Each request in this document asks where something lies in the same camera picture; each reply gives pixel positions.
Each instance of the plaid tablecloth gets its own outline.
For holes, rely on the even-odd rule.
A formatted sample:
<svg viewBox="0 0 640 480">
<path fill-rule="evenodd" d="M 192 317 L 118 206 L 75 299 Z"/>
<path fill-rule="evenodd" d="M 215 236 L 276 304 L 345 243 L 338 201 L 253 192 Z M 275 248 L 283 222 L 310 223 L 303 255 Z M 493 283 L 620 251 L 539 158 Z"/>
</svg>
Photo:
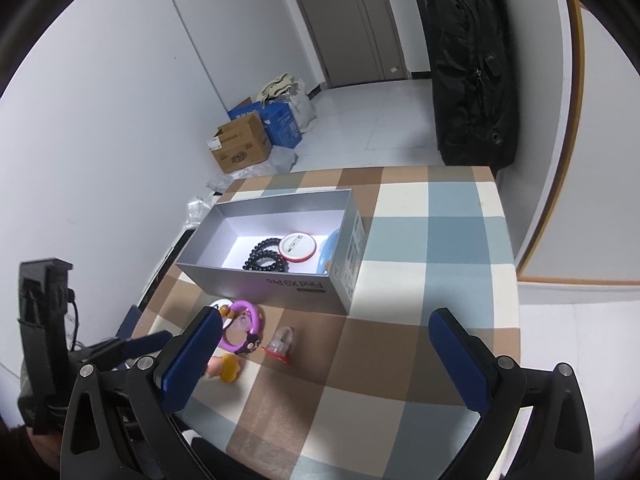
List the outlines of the plaid tablecloth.
<svg viewBox="0 0 640 480">
<path fill-rule="evenodd" d="M 430 312 L 447 306 L 495 354 L 520 357 L 500 198 L 487 168 L 410 167 L 237 180 L 220 202 L 344 188 L 369 233 L 349 317 L 263 305 L 264 344 L 294 329 L 292 364 L 258 350 L 234 384 L 203 378 L 179 416 L 274 480 L 436 479 L 478 416 L 430 345 Z M 179 333 L 215 299 L 172 267 L 134 336 Z"/>
</svg>

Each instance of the cardboard box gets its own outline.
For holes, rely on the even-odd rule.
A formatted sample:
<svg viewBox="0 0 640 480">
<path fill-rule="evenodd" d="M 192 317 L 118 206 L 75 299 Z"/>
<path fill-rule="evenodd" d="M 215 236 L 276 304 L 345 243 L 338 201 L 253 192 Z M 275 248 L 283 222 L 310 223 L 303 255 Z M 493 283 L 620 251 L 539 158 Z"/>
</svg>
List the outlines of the cardboard box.
<svg viewBox="0 0 640 480">
<path fill-rule="evenodd" d="M 239 103 L 236 106 L 234 106 L 234 108 L 239 108 L 241 106 L 247 106 L 247 105 L 250 105 L 253 102 L 254 101 L 250 97 L 248 97 L 247 99 L 243 100 L 241 103 Z"/>
<path fill-rule="evenodd" d="M 295 148 L 302 134 L 291 112 L 289 105 L 285 103 L 269 103 L 262 106 L 261 103 L 253 103 L 247 106 L 238 106 L 229 112 L 229 117 L 235 119 L 252 112 L 258 112 L 267 131 L 267 135 L 274 146 Z"/>
<path fill-rule="evenodd" d="M 338 229 L 328 272 L 317 273 L 321 248 Z M 318 248 L 289 272 L 243 270 L 251 250 L 266 238 L 312 235 Z M 351 190 L 263 196 L 213 206 L 176 264 L 212 296 L 293 310 L 349 313 L 366 245 Z"/>
<path fill-rule="evenodd" d="M 224 173 L 264 162 L 271 153 L 271 141 L 257 113 L 223 124 L 207 145 Z"/>
</svg>

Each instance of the floor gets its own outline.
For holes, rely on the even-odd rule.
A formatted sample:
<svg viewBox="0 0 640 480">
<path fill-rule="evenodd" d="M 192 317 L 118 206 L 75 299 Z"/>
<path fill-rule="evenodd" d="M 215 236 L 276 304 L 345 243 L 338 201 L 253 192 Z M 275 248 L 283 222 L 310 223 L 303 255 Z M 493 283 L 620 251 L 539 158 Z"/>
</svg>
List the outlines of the floor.
<svg viewBox="0 0 640 480">
<path fill-rule="evenodd" d="M 375 83 L 321 92 L 318 122 L 293 171 L 438 164 L 431 81 Z M 590 420 L 596 478 L 613 479 L 640 444 L 640 301 L 520 307 L 522 365 L 572 365 Z M 530 411 L 514 434 L 522 436 Z M 514 440 L 513 448 L 519 443 Z"/>
<path fill-rule="evenodd" d="M 442 165 L 436 148 L 431 81 L 391 81 L 320 92 L 313 129 L 292 171 Z"/>
</svg>

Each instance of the yellow toy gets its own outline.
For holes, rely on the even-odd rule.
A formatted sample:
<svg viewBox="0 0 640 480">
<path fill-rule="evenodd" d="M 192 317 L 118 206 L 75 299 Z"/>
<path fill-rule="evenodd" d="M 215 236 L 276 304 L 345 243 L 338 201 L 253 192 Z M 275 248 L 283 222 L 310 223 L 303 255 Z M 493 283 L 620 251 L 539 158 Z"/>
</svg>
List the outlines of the yellow toy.
<svg viewBox="0 0 640 480">
<path fill-rule="evenodd" d="M 220 377 L 223 383 L 232 383 L 238 378 L 240 361 L 235 354 L 224 354 L 222 357 L 213 356 L 207 364 L 209 377 Z"/>
<path fill-rule="evenodd" d="M 218 307 L 218 311 L 220 312 L 220 316 L 222 316 L 222 329 L 226 330 L 226 328 L 236 318 L 236 312 L 231 310 L 228 305 L 220 305 Z"/>
</svg>

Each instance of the gray box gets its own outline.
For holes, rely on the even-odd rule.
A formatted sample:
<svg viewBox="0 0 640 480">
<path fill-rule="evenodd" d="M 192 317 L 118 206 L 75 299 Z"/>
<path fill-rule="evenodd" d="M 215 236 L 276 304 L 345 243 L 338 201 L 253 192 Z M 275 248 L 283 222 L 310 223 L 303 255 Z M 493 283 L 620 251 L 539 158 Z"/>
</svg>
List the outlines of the gray box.
<svg viewBox="0 0 640 480">
<path fill-rule="evenodd" d="M 327 274 L 317 274 L 322 240 L 339 228 Z M 265 238 L 303 232 L 316 239 L 316 254 L 290 263 L 289 272 L 243 270 Z M 212 296 L 294 310 L 348 314 L 366 245 L 350 190 L 263 196 L 216 204 L 176 260 Z"/>
</svg>

